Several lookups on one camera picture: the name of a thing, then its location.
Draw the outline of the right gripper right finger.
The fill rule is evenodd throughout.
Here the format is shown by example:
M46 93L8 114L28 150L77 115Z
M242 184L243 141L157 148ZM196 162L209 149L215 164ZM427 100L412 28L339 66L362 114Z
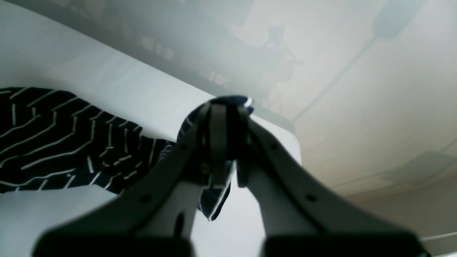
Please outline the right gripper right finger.
M416 235L350 204L310 175L281 143L234 112L238 185L258 201L262 257L429 257Z

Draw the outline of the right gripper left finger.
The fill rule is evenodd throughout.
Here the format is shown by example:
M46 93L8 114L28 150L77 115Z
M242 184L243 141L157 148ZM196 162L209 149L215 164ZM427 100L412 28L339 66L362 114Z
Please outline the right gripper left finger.
M132 188L46 232L34 257L194 257L190 240L204 189L225 189L227 114L205 104L171 152Z

